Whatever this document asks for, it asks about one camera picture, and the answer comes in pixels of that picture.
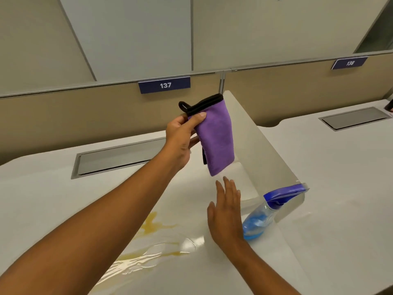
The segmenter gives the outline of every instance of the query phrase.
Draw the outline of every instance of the hand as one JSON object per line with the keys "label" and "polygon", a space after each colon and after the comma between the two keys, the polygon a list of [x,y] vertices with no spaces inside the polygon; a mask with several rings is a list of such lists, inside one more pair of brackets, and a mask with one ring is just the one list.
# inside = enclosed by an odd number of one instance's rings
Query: hand
{"label": "hand", "polygon": [[167,139],[163,150],[174,158],[178,170],[184,168],[190,160],[190,148],[199,143],[198,136],[190,138],[195,133],[194,128],[205,118],[205,112],[198,113],[189,120],[183,114],[168,123],[166,129]]}
{"label": "hand", "polygon": [[240,190],[235,182],[224,177],[225,191],[216,181],[217,205],[208,207],[208,224],[211,236],[225,255],[231,260],[247,242],[243,238],[240,213]]}

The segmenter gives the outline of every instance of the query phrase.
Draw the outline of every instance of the blue spray bottle cap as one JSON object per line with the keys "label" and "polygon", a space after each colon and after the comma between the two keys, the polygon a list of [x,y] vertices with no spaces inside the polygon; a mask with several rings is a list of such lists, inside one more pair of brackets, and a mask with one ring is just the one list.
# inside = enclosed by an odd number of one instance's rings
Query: blue spray bottle cap
{"label": "blue spray bottle cap", "polygon": [[278,210],[290,199],[300,195],[301,193],[307,192],[309,189],[310,188],[308,188],[306,183],[300,183],[273,190],[272,192],[265,194],[263,197],[271,209]]}

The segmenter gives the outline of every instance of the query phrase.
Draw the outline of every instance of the purple microfiber cloth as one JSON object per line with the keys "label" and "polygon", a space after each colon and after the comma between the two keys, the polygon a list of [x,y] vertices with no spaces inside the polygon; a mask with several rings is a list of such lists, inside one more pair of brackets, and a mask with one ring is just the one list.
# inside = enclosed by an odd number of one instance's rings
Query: purple microfiber cloth
{"label": "purple microfiber cloth", "polygon": [[204,163],[208,165],[211,176],[220,173],[235,160],[233,150],[232,123],[222,94],[205,98],[190,106],[184,101],[179,107],[188,118],[206,112],[206,119],[195,127],[203,148]]}

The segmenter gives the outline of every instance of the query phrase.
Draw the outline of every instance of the clear plastic bottle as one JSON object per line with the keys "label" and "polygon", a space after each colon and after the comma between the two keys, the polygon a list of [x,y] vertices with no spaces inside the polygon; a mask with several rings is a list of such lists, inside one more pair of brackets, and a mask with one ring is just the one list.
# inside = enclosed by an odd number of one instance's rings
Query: clear plastic bottle
{"label": "clear plastic bottle", "polygon": [[307,184],[301,183],[276,189],[265,194],[265,202],[259,205],[243,222],[245,240],[258,238],[270,225],[277,211],[290,199],[309,190]]}

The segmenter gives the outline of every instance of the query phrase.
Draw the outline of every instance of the blue label plate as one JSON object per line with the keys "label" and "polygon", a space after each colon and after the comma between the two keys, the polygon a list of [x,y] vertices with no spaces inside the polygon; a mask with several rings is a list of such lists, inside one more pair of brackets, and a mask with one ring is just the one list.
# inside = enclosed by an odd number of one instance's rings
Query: blue label plate
{"label": "blue label plate", "polygon": [[352,67],[361,67],[366,62],[367,58],[368,58],[368,56],[367,57],[338,59],[334,63],[332,70],[343,69],[343,68],[352,68]]}
{"label": "blue label plate", "polygon": [[191,77],[139,82],[141,94],[191,88]]}

